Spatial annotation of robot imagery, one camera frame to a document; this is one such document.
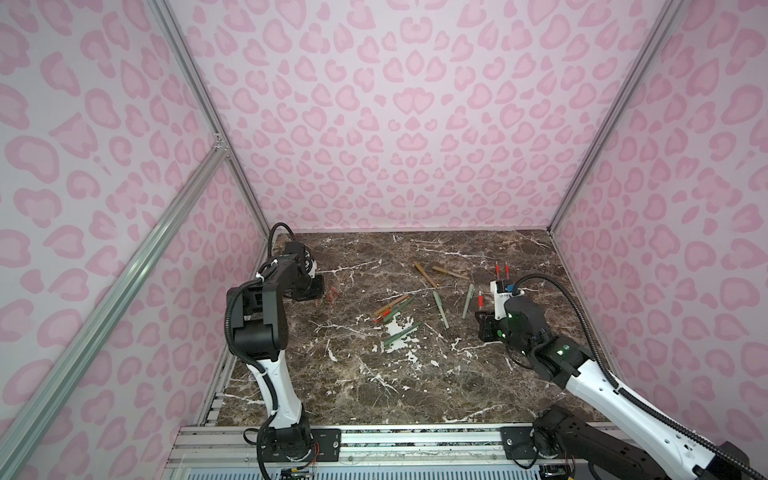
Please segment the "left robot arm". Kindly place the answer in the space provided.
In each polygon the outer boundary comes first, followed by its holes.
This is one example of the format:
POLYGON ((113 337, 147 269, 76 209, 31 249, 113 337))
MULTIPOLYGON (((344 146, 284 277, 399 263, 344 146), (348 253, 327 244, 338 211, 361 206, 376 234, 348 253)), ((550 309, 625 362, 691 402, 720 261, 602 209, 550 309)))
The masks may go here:
POLYGON ((252 441, 264 457, 304 460, 312 451, 309 420, 287 368, 284 301, 314 301, 323 295, 324 279, 316 272, 316 261, 307 246, 295 240, 266 261, 253 279, 227 291, 227 347, 254 375, 267 409, 267 420, 252 441))

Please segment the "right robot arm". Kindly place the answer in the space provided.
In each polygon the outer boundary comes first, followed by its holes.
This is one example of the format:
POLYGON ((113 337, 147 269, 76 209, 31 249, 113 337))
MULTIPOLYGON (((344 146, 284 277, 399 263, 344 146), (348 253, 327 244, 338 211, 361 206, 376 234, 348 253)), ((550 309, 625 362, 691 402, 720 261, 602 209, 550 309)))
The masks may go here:
POLYGON ((536 454, 558 453, 587 461, 620 479, 758 479, 748 456, 735 445, 720 446, 664 414, 617 379, 600 357, 582 311, 575 312, 586 336, 580 345, 554 334, 542 307, 519 291, 519 281, 491 283, 493 306, 476 311, 478 336, 500 342, 528 361, 528 369, 589 403, 629 436, 614 438, 551 407, 534 422, 536 454))

